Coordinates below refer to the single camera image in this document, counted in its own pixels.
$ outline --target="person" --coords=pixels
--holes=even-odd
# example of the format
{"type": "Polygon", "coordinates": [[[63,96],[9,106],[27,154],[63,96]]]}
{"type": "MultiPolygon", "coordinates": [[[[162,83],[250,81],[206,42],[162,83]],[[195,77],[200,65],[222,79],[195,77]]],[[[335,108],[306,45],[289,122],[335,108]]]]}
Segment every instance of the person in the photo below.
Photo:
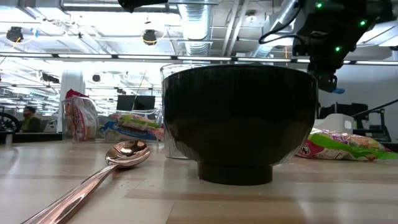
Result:
{"type": "Polygon", "coordinates": [[[22,123],[21,132],[37,133],[40,131],[41,121],[35,117],[36,109],[31,106],[24,108],[24,121],[22,123]]]}

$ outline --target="white chair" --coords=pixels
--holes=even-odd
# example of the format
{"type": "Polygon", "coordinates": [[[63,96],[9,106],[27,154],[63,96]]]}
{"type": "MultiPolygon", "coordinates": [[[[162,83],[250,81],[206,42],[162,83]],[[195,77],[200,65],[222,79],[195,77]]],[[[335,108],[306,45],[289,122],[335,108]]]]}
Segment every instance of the white chair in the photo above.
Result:
{"type": "Polygon", "coordinates": [[[352,134],[354,118],[344,114],[329,114],[325,119],[316,119],[313,127],[352,134]]]}

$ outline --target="table surface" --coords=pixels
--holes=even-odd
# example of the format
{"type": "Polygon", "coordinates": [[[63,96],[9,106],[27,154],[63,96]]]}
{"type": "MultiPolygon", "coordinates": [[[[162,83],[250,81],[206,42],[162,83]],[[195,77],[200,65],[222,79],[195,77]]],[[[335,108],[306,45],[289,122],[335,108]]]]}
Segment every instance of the table surface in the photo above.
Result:
{"type": "MultiPolygon", "coordinates": [[[[1,223],[20,223],[104,167],[111,144],[0,147],[1,223]]],[[[116,171],[69,221],[77,223],[398,223],[397,165],[295,157],[274,181],[238,187],[197,178],[196,163],[148,160],[116,171]]]]}

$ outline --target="spoon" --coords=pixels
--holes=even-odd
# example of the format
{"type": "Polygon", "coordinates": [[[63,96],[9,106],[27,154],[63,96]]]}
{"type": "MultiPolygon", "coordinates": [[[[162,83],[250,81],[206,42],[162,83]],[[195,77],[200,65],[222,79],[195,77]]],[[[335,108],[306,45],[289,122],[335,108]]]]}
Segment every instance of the spoon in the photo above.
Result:
{"type": "Polygon", "coordinates": [[[150,151],[142,141],[123,141],[114,145],[106,153],[107,167],[87,178],[80,185],[60,197],[22,224],[66,223],[83,206],[87,197],[116,168],[134,167],[149,157],[150,151]]]}

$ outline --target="black bowl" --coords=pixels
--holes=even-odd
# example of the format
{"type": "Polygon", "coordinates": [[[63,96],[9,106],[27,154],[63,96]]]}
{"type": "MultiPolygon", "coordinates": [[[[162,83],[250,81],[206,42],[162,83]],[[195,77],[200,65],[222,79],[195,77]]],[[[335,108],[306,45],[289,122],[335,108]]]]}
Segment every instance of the black bowl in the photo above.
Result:
{"type": "Polygon", "coordinates": [[[230,185],[272,180],[315,120],[316,79],[267,65],[217,65],[163,81],[164,123],[199,178],[230,185]]]}

